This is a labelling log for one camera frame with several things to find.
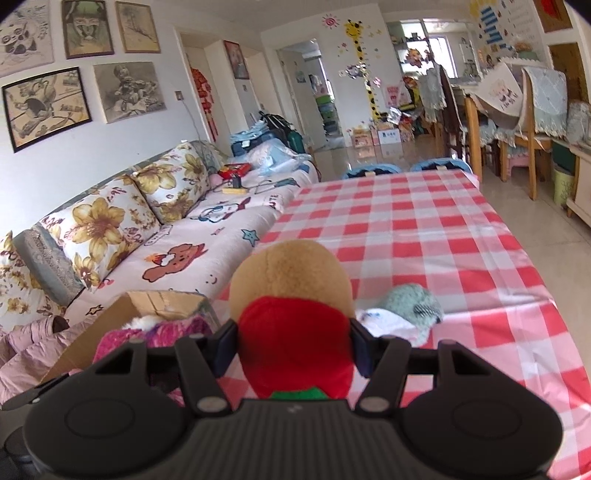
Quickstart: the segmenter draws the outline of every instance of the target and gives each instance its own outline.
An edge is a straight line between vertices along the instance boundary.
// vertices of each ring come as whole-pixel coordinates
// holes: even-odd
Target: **red checkered tablecloth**
[[[461,171],[320,183],[303,189],[265,244],[313,239],[345,267],[359,308],[389,289],[419,283],[445,317],[427,348],[453,339],[549,402],[564,426],[556,480],[591,478],[591,387],[554,300],[519,242]],[[214,302],[226,307],[227,290]],[[408,379],[404,402],[431,379]],[[254,393],[237,359],[220,383],[234,405]],[[349,401],[366,381],[358,374]]]

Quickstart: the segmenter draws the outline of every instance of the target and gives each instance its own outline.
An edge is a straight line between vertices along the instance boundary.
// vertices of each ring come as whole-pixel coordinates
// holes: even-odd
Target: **red decoration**
[[[212,115],[212,86],[209,85],[209,82],[204,77],[203,73],[201,73],[199,70],[191,69],[191,74],[193,75],[195,87],[197,87],[197,93],[199,94],[199,99],[201,100],[201,107],[203,108],[203,112],[205,113],[205,118],[207,119],[209,131],[212,133],[212,139],[215,142],[217,137],[219,136],[219,133],[217,132],[216,123],[213,120]]]
[[[542,8],[549,16],[560,20],[560,13],[558,13],[558,5],[555,0],[541,0]]]

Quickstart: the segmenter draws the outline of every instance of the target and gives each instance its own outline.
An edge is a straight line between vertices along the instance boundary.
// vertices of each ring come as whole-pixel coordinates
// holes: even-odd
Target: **cartoon bear print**
[[[172,247],[166,255],[157,255],[152,259],[156,267],[147,269],[142,278],[154,283],[165,275],[179,273],[185,270],[196,258],[207,253],[205,244],[182,244]]]

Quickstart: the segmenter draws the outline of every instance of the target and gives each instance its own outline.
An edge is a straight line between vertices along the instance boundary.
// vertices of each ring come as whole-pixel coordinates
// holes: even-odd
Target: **floral cushion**
[[[0,327],[10,331],[64,309],[41,289],[12,243],[12,232],[0,239]]]
[[[87,288],[101,281],[160,230],[160,223],[127,175],[41,220]]]
[[[209,190],[205,165],[190,143],[173,148],[133,178],[162,223],[184,218]]]

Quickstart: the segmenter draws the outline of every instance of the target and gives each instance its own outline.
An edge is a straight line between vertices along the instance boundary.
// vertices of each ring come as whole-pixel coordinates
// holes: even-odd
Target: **doorway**
[[[315,151],[344,148],[335,97],[314,39],[278,51],[298,120]]]
[[[217,41],[217,38],[189,33],[181,33],[180,38],[212,143],[229,154],[232,151],[229,142],[230,129],[205,53],[205,48]]]

